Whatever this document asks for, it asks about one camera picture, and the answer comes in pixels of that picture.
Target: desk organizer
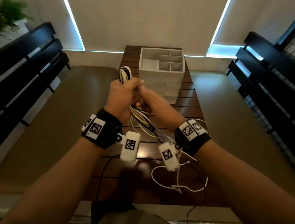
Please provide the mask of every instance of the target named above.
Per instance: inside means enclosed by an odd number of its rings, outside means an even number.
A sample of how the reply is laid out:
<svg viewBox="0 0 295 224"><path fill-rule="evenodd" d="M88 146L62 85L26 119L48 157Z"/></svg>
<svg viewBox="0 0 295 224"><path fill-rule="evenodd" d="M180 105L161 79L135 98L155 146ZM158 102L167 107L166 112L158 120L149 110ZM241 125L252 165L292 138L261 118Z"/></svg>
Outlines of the desk organizer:
<svg viewBox="0 0 295 224"><path fill-rule="evenodd" d="M139 59L139 78L170 104L175 104L184 76L182 50L142 48Z"/></svg>

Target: person's right hand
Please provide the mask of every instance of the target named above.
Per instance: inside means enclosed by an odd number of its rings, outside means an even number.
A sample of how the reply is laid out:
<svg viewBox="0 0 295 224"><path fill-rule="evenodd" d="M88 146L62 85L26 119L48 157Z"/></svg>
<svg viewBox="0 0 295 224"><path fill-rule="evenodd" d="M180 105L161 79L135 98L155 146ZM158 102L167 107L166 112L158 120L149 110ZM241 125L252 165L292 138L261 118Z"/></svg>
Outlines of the person's right hand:
<svg viewBox="0 0 295 224"><path fill-rule="evenodd" d="M140 87L140 93L143 100L137 103L137 107L147 110L149 107L154 116L167 127L168 130L174 132L186 119L177 112L162 96L155 93L145 86Z"/></svg>

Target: brown cushion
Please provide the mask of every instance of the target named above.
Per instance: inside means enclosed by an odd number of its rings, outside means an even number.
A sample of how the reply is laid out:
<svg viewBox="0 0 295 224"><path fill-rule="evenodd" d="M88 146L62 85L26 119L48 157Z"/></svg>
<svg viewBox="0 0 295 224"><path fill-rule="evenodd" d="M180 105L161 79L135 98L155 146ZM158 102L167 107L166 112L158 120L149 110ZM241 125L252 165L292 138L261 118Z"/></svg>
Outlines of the brown cushion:
<svg viewBox="0 0 295 224"><path fill-rule="evenodd" d="M73 67L0 164L0 193L23 193L79 139L104 107L117 70Z"/></svg>

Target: brown slatted table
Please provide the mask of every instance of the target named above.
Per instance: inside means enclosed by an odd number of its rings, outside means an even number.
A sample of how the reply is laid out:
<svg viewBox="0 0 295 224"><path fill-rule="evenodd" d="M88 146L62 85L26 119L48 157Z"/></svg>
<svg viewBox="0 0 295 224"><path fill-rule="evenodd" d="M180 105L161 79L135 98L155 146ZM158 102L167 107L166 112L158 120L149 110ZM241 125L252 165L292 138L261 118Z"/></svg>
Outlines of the brown slatted table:
<svg viewBox="0 0 295 224"><path fill-rule="evenodd" d="M133 77L138 77L141 48L142 46L126 46L120 64L120 67L128 66ZM178 98L173 107L184 117L203 120L204 116L186 62L185 68ZM174 134L170 133L155 117L151 117L151 120L158 127L162 127L168 136L174 138ZM128 124L123 124L123 133L125 134L127 131L132 131L132 128L129 128ZM134 164L114 158L105 170L97 199L99 201L113 200L143 204L227 207L227 203L223 200L220 190L210 179L205 191L200 192L190 192L185 188L181 188L183 193L180 194L178 191L157 185L151 178L151 170L156 166L163 165L158 145L155 138L142 135L137 154L138 160ZM115 144L106 150L92 175L83 200L96 200L102 170L110 157L120 154L121 149L121 145ZM184 161L190 160L190 158L183 155L181 158ZM180 169L179 183L197 190L203 187L202 180L205 181L207 175L198 162L192 161L191 164L199 174L190 165L183 165ZM165 168L158 168L154 171L153 176L162 185L176 185L176 172L168 172Z"/></svg>

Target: screw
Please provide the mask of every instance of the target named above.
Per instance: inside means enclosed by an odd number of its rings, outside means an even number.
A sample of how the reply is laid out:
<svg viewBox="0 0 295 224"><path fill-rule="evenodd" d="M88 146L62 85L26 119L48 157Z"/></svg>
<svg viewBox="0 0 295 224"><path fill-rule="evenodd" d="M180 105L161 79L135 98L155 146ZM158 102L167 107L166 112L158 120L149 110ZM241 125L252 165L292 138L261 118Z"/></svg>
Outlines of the screw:
<svg viewBox="0 0 295 224"><path fill-rule="evenodd" d="M122 140L122 137L120 135L117 136L116 142L120 142Z"/></svg>

